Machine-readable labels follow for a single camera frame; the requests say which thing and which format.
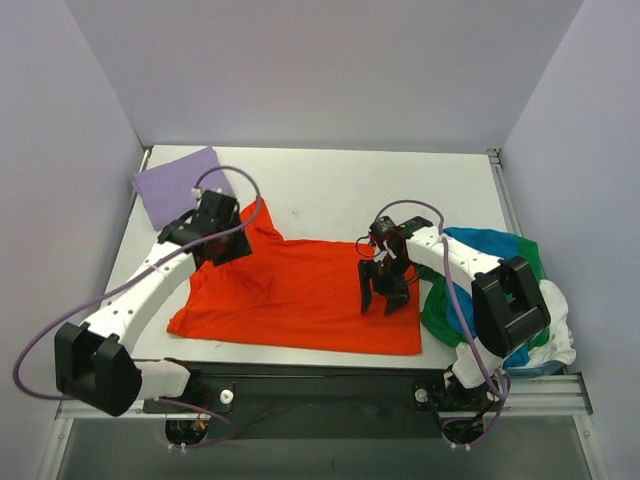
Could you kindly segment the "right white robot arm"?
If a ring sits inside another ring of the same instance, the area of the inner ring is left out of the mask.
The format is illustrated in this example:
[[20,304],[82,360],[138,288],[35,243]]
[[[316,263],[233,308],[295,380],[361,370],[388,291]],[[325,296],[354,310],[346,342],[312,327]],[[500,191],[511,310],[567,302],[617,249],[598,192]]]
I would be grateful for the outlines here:
[[420,216],[400,225],[382,216],[370,225],[369,239],[384,256],[358,263],[362,313],[375,294],[385,299],[386,316],[408,305],[405,272],[412,266],[443,275],[451,287],[471,296],[473,325],[459,321],[469,331],[469,351],[457,355],[453,377],[442,386],[444,399],[455,408],[476,400],[479,386],[503,361],[550,324],[534,270],[518,255],[505,259],[484,253]]

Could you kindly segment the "orange t shirt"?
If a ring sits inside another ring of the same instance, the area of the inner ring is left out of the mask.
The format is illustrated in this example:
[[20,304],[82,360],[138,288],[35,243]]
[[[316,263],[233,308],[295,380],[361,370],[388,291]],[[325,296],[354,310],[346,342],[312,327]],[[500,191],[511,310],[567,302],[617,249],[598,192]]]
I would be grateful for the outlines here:
[[410,288],[409,304],[390,316],[380,296],[361,313],[354,244],[286,240],[267,206],[250,204],[241,217],[252,214],[251,255],[203,264],[189,279],[186,304],[169,320],[169,334],[347,353],[421,352],[418,285]]

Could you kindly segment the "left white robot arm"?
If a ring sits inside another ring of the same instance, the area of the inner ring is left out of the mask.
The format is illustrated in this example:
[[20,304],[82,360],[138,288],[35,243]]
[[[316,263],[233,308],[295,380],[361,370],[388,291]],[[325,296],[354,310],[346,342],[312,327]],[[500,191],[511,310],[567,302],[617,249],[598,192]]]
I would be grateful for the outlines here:
[[205,263],[248,256],[236,198],[206,190],[196,208],[166,225],[131,285],[81,324],[64,323],[54,337],[57,389],[117,417],[137,400],[166,397],[182,412],[195,409],[201,385],[173,359],[135,360],[135,345],[159,308]]

